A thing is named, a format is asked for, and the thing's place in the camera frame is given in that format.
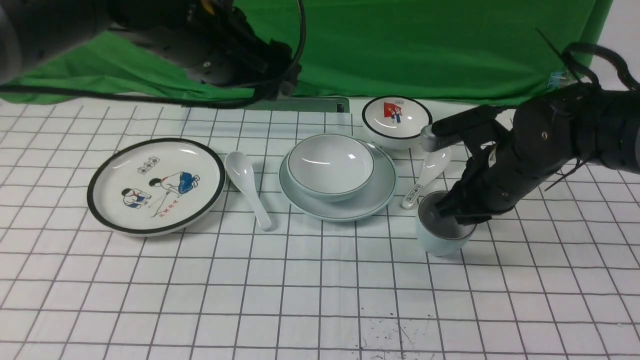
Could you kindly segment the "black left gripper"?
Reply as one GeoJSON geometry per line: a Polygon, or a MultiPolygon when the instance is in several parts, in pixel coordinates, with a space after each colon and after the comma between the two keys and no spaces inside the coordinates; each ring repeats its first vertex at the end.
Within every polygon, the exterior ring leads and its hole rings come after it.
{"type": "Polygon", "coordinates": [[[256,88],[293,63],[288,44],[264,41],[230,0],[110,0],[112,31],[220,88],[256,88]]]}

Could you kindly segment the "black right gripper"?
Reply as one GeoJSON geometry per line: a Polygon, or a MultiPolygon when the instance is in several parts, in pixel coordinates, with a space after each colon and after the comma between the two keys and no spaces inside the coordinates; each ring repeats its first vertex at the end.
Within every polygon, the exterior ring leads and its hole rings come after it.
{"type": "Polygon", "coordinates": [[[461,179],[437,202],[437,212],[458,224],[480,224],[512,210],[573,160],[573,118],[558,101],[529,100],[517,107],[506,137],[467,159],[461,179]]]}

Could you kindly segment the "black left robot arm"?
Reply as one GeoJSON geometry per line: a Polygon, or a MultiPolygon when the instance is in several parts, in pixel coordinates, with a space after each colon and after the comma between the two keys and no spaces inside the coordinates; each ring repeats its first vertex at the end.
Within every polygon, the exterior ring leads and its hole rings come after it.
{"type": "Polygon", "coordinates": [[[3,0],[1,81],[107,31],[219,88],[270,84],[293,62],[290,46],[259,38],[231,0],[3,0]]]}

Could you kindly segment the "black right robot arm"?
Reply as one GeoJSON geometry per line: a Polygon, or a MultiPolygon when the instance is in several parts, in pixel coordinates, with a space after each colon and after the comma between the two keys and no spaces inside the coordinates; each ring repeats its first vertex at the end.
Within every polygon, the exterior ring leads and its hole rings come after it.
{"type": "Polygon", "coordinates": [[[505,111],[479,105],[423,129],[423,148],[459,142],[471,153],[461,179],[435,207],[458,224],[480,224],[502,215],[568,162],[599,164],[639,173],[640,101],[637,90],[612,91],[574,84],[519,105],[512,128],[498,122],[505,111]]]}

